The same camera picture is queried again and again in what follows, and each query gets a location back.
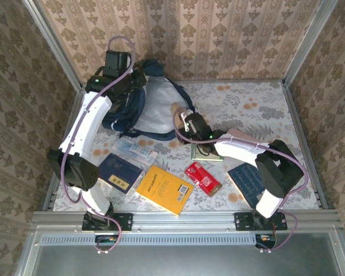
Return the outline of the green edged notebook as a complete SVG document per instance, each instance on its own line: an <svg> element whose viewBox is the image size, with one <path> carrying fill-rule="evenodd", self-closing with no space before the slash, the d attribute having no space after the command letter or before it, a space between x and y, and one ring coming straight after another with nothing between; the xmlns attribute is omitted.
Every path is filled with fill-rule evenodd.
<svg viewBox="0 0 345 276"><path fill-rule="evenodd" d="M212 153L206 153L203 151L200 145L191 144L191 159L195 161L213 161L221 162L224 160L223 156L214 155Z"/></svg>

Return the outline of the tan oval object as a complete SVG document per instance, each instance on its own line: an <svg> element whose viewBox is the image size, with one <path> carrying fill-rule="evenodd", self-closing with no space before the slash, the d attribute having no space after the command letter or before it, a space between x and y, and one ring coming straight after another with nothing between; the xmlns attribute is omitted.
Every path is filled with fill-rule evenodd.
<svg viewBox="0 0 345 276"><path fill-rule="evenodd" d="M171 114L173 115L173 121L176 126L176 130L185 128L185 124L182 120L181 114L186 111L186 108L181 106L180 103L175 102L171 105Z"/></svg>

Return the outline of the navy blue backpack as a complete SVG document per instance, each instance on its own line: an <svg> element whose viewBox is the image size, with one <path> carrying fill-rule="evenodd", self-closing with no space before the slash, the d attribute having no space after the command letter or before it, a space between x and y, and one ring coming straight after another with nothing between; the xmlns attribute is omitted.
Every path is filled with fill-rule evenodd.
<svg viewBox="0 0 345 276"><path fill-rule="evenodd" d="M115 111L107 112L102 126L121 137L170 141L176 137L172 105L194 111L193 102L182 86L165 77L164 67L156 59L143 60L140 68L148 77L147 84L133 91Z"/></svg>

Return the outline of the red packet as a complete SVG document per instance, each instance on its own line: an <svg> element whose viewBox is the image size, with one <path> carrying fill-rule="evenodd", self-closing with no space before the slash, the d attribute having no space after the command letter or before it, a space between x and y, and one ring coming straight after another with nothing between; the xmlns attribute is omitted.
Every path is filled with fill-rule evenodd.
<svg viewBox="0 0 345 276"><path fill-rule="evenodd" d="M222 188L222 184L198 162L193 162L185 170L185 174L209 197Z"/></svg>

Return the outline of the blue book with white text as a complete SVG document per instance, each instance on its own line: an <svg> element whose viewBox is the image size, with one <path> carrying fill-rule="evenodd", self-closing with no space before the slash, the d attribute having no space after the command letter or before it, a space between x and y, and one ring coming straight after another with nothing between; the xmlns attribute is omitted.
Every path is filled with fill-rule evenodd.
<svg viewBox="0 0 345 276"><path fill-rule="evenodd" d="M251 164L243 163L229 170L228 176L250 208L255 209L265 191L258 169Z"/></svg>

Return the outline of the light blue printed booklet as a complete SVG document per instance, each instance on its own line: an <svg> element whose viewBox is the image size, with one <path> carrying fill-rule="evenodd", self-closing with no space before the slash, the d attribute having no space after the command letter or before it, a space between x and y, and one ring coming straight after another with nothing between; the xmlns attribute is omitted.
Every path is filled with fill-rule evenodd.
<svg viewBox="0 0 345 276"><path fill-rule="evenodd" d="M158 155L157 152L126 138L120 138L114 143L112 153L145 166L151 166Z"/></svg>

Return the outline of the navy book with yellow label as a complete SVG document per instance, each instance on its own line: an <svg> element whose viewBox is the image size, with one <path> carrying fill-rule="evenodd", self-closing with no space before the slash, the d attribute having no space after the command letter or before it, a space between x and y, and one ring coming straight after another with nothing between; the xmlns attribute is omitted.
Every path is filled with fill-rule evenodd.
<svg viewBox="0 0 345 276"><path fill-rule="evenodd" d="M115 154L109 154L98 168L98 179L125 195L129 193L143 172L143 169Z"/></svg>

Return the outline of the floral tablecloth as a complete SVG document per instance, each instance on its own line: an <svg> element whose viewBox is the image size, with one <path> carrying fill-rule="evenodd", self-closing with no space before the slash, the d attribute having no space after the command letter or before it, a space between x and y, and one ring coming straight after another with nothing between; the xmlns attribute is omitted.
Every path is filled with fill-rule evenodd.
<svg viewBox="0 0 345 276"><path fill-rule="evenodd" d="M298 161L305 165L280 82L182 83L181 85L192 99L196 111L205 118L213 130L227 131L234 128L267 143L276 139L282 140ZM101 126L92 144L90 161L99 165L109 153L114 153L112 147L117 139L117 132ZM193 163L190 145L182 145L177 139L157 141L145 136L131 140L157 152L154 161L156 166L193 184L184 173ZM183 212L251 210L227 174L229 170L242 164L241 161L225 158L220 162L199 161L199 163L222 184L222 188L213 197L209 197L195 187ZM117 212L165 211L135 192L139 182L133 185L127 195L102 181L98 184ZM319 204L310 181L307 187L292 194L283 206L285 210L318 208ZM85 210L86 205L83 201L77 204L71 203L61 185L59 186L53 211Z"/></svg>

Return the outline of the grey metal sheet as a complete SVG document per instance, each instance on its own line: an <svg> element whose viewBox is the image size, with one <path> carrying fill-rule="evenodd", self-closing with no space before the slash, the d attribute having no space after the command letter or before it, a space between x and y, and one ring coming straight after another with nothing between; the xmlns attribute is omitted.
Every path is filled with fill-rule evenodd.
<svg viewBox="0 0 345 276"><path fill-rule="evenodd" d="M297 233L272 252L255 246L41 246L30 235L14 276L345 276L345 239Z"/></svg>

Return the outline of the aluminium back rail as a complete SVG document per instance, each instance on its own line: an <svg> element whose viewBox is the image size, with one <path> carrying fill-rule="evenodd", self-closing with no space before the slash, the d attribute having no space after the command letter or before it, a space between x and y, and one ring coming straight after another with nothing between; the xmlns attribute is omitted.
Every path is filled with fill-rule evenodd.
<svg viewBox="0 0 345 276"><path fill-rule="evenodd" d="M197 83L283 83L282 79L211 79L211 80L174 80L177 84L197 84Z"/></svg>

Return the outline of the aluminium corner post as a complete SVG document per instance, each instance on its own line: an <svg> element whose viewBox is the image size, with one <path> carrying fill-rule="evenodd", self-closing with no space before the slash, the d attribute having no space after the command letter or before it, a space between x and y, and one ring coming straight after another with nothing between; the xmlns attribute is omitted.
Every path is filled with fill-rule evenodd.
<svg viewBox="0 0 345 276"><path fill-rule="evenodd" d="M32 16L34 22L39 28L41 34L48 43L50 49L55 55L56 60L59 62L67 79L72 84L74 90L79 93L82 89L82 82L77 76L75 69L73 68L70 59L67 57L64 48L62 47L60 40L58 39L50 21L46 18L45 13L39 5L39 0L22 0L28 12Z"/></svg>
<svg viewBox="0 0 345 276"><path fill-rule="evenodd" d="M338 0L322 0L317 12L315 13L309 28L305 32L302 42L296 50L289 67L283 78L283 85L290 86L301 66L303 65L306 57L310 53L314 43L319 37L322 29L324 28L327 20L333 12Z"/></svg>

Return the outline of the aluminium front rail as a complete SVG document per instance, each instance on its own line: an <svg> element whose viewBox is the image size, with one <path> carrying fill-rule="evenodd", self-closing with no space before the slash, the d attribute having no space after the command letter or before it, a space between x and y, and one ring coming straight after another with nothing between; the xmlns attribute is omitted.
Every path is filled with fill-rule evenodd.
<svg viewBox="0 0 345 276"><path fill-rule="evenodd" d="M35 212L32 229L50 227L55 231L80 231L83 212ZM290 210L286 215L288 229L297 223L296 232L332 232L342 228L335 210ZM182 212L175 216L168 212L136 212L132 233L232 233L236 230L234 211Z"/></svg>

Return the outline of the aluminium side rail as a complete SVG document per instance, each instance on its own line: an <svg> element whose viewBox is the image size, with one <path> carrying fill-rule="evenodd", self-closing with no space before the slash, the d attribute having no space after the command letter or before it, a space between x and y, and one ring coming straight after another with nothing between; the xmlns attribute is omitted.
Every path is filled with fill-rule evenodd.
<svg viewBox="0 0 345 276"><path fill-rule="evenodd" d="M323 177L319 176L317 168L315 166L313 156L310 152L305 132L302 128L302 123L291 94L290 87L285 83L282 83L282 90L289 108L289 113L292 118L304 162L306 168L308 169L309 179L311 184L313 185L313 188L315 189L320 207L322 209L334 209L333 203L328 198L328 192L326 190L325 183L323 182Z"/></svg>
<svg viewBox="0 0 345 276"><path fill-rule="evenodd" d="M75 98L72 104L72 108L71 108L71 112L69 114L68 117L68 121L67 121L67 125L65 128L65 132L63 135L63 139L66 138L66 136L68 135L68 133L70 132L74 121L76 120L76 117L79 113L79 109L82 106L82 101L83 101L83 95L84 95L84 87L81 86L80 89L78 89L76 91L75 94ZM43 207L42 207L42 211L52 211L53 206L54 206L54 202L56 199L56 193L59 187L60 181L58 180L56 174L53 172L50 182L49 182L49 186L48 186L48 190L47 190L47 194L45 197L45 200L43 202Z"/></svg>

